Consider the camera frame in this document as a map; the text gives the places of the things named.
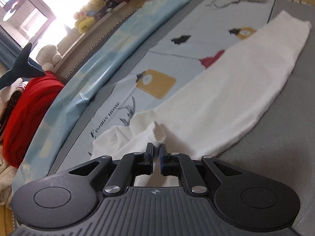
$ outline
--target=white cloth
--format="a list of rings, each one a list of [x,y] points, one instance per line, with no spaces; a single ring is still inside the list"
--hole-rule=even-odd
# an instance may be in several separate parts
[[[12,200],[11,185],[17,169],[8,165],[2,157],[2,144],[0,144],[0,205],[10,207]]]
[[[92,159],[101,155],[120,159],[126,153],[143,152],[152,134],[161,135],[161,131],[169,153],[185,153],[192,159],[220,154],[249,132],[273,103],[294,69],[310,29],[309,22],[281,12],[226,50],[159,107],[135,114],[128,127],[105,131],[93,142]]]

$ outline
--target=white plush toy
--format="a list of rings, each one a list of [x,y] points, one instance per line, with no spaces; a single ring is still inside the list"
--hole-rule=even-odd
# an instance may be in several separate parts
[[[61,59],[62,56],[55,45],[44,46],[36,56],[37,62],[42,66],[44,71],[52,71]]]

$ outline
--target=blue shark plush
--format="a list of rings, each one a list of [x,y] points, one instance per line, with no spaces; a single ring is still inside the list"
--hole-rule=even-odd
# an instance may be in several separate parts
[[[28,43],[23,48],[23,50],[21,50],[20,54],[14,62],[12,69],[7,71],[0,78],[0,90],[2,90],[6,86],[10,86],[18,78],[35,78],[46,75],[40,65],[38,65],[38,67],[35,67],[29,63],[28,57],[31,50],[32,43]]]

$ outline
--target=mattress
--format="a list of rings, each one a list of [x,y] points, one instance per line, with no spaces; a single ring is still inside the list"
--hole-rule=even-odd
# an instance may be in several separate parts
[[[121,119],[128,120],[127,112],[117,109],[111,119],[99,127],[102,114],[110,113],[117,101],[123,104],[119,108],[129,105],[134,109],[133,112],[159,105],[203,70],[201,64],[192,68],[187,63],[186,70],[179,73],[175,70],[176,64],[213,56],[218,50],[241,41],[237,36],[237,29],[259,29],[282,10],[315,25],[315,8],[301,2],[264,0],[261,3],[244,1],[228,4],[228,1],[191,0],[146,39],[92,98],[63,143],[49,174],[89,160],[93,138],[112,125],[124,125],[125,122]],[[205,13],[209,9],[213,9],[212,12]],[[222,27],[230,30],[229,34],[222,33]],[[185,33],[191,36],[183,46],[170,42],[174,37],[180,38]],[[312,31],[281,94],[256,127],[220,155],[224,161],[292,187],[301,200],[300,213],[293,227],[302,235],[314,235],[315,232],[315,225],[312,223],[315,217],[314,44],[315,34]],[[151,98],[147,101],[148,96],[134,92],[135,75],[148,69],[148,65],[176,78],[174,89],[161,100]]]

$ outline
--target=gray bed sheet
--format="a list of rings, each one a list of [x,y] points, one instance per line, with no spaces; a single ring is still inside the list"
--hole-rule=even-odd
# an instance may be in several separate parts
[[[193,0],[153,34],[98,92],[61,148],[49,174],[58,169],[67,152],[99,106],[110,95],[114,83],[127,75],[172,26],[202,0]],[[315,8],[287,0],[277,0],[272,18],[286,10],[315,27]],[[257,126],[220,159],[252,172],[283,182],[300,197],[301,209],[293,225],[300,234],[315,235],[315,33],[311,32],[292,75],[281,94]]]

